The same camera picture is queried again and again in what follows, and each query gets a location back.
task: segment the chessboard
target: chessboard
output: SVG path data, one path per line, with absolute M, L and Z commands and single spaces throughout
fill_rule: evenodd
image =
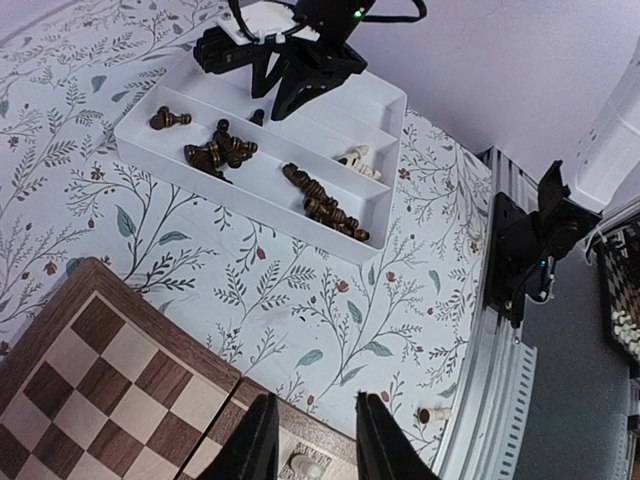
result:
M 179 480 L 192 480 L 213 461 L 251 403 L 267 390 L 250 379 L 242 379 L 231 400 L 192 458 Z M 322 479 L 357 480 L 355 442 L 324 425 L 297 408 L 278 400 L 280 418 L 278 479 L 308 480 L 291 469 L 290 459 L 296 454 L 309 457 L 322 471 Z
M 239 379 L 85 260 L 0 364 L 0 479 L 176 478 Z
M 640 293 L 631 280 L 621 248 L 598 246 L 605 333 L 634 362 L 640 362 Z M 620 316 L 626 317 L 621 325 Z

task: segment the white chess pawn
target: white chess pawn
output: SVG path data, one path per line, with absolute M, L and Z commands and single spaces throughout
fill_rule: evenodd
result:
M 450 418 L 451 418 L 451 409 L 449 407 L 421 408 L 418 411 L 418 420 L 422 424 L 429 423 L 429 422 L 447 421 Z
M 289 463 L 289 465 L 291 465 L 291 470 L 293 470 L 294 473 L 302 475 L 303 477 L 322 477 L 322 468 L 320 468 L 320 465 L 318 465 L 311 458 L 302 453 L 295 454 L 291 458 L 291 462 Z
M 359 145 L 357 147 L 353 147 L 351 151 L 360 155 L 358 158 L 362 160 L 369 153 L 369 147 L 366 145 Z
M 362 159 L 369 152 L 369 147 L 361 145 L 354 147 L 344 157 L 340 158 L 338 162 L 347 166 L 351 170 L 355 170 L 358 173 L 366 175 L 369 178 L 373 178 L 378 181 L 382 178 L 382 174 L 378 170 L 374 170 L 369 165 L 365 164 Z

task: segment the chess set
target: chess set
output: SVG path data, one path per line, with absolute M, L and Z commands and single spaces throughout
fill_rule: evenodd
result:
M 351 263 L 380 254 L 406 94 L 363 72 L 273 121 L 276 93 L 250 89 L 250 70 L 210 75 L 187 53 L 116 126 L 121 160 Z
M 0 382 L 2 480 L 195 479 L 264 391 L 95 259 L 0 364 Z M 316 478 L 357 478 L 355 442 L 284 403 L 280 442 L 280 478 L 303 478 L 296 452 Z
M 631 279 L 621 245 L 598 245 L 605 334 L 640 364 L 640 293 Z

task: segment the table surface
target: table surface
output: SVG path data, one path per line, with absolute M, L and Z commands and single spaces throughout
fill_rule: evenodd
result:
M 215 19 L 214 0 L 86 0 L 0 49 L 0 355 L 95 256 L 244 374 L 355 434 L 377 392 L 426 461 L 453 403 L 490 172 L 407 111 L 392 233 L 358 267 L 120 163 L 113 126 Z

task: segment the white tray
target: white tray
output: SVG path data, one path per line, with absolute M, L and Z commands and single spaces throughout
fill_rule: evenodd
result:
M 349 262 L 361 264 L 381 252 L 387 242 L 406 94 L 365 72 L 287 119 L 272 122 L 268 117 L 277 89 L 254 100 L 250 87 L 249 67 L 220 76 L 205 74 L 192 54 L 186 54 L 117 125 L 120 158 Z M 149 119 L 162 105 L 174 113 L 190 113 L 193 122 L 153 130 Z M 246 120 L 258 108 L 266 112 L 264 127 Z M 184 145 L 211 140 L 221 118 L 229 120 L 231 135 L 259 145 L 241 168 L 223 167 L 233 185 L 189 166 L 183 154 Z M 381 182 L 335 160 L 357 145 L 369 146 L 365 163 L 382 173 Z M 304 195 L 282 174 L 289 162 L 317 179 L 371 239 L 358 242 L 307 218 Z

